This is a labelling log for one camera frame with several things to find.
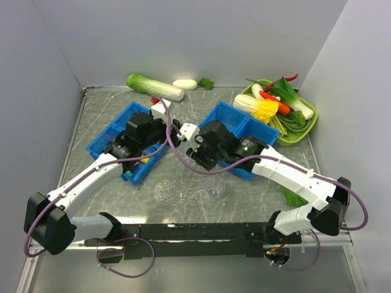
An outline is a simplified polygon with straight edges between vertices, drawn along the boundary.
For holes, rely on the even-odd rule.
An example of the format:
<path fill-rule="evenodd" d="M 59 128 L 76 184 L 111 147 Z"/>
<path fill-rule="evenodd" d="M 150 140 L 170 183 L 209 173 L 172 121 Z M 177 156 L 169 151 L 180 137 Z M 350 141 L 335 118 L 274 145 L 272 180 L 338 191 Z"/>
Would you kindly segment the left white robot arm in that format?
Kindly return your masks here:
<path fill-rule="evenodd" d="M 102 149 L 94 162 L 63 186 L 44 195 L 35 192 L 27 201 L 23 245 L 24 254 L 33 258 L 39 252 L 30 252 L 30 243 L 35 240 L 42 252 L 57 255 L 72 242 L 91 238 L 101 239 L 106 245 L 114 245 L 120 239 L 120 222 L 112 215 L 101 212 L 90 218 L 75 218 L 75 213 L 84 202 L 95 195 L 110 181 L 123 176 L 141 159 L 143 152 L 158 144 L 148 157 L 158 155 L 172 142 L 179 146 L 177 133 L 167 134 L 169 123 L 177 128 L 182 124 L 166 112 L 150 110 L 135 112 L 124 129 Z"/>

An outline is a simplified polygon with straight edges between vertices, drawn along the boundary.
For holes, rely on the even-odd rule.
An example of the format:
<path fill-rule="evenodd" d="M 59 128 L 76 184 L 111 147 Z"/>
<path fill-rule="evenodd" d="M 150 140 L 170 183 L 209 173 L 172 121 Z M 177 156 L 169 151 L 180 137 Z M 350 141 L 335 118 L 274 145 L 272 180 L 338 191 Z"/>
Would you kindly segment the clear plastic cup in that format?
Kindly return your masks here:
<path fill-rule="evenodd" d="M 224 197 L 227 189 L 225 182 L 216 179 L 209 179 L 205 182 L 204 191 L 212 200 L 220 200 Z"/>

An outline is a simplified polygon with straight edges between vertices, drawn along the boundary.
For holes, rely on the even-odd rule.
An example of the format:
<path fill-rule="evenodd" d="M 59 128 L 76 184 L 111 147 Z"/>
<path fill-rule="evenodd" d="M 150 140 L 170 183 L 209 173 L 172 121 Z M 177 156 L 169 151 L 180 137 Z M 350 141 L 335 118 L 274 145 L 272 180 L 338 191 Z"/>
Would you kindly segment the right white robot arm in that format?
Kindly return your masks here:
<path fill-rule="evenodd" d="M 302 197 L 307 203 L 290 211 L 273 213 L 267 227 L 268 239 L 281 243 L 300 230 L 316 229 L 337 236 L 349 205 L 343 181 L 322 179 L 311 169 L 287 159 L 272 146 L 252 135 L 237 138 L 226 126 L 213 120 L 199 128 L 185 123 L 177 137 L 189 142 L 187 155 L 210 171 L 219 162 L 263 176 Z"/>

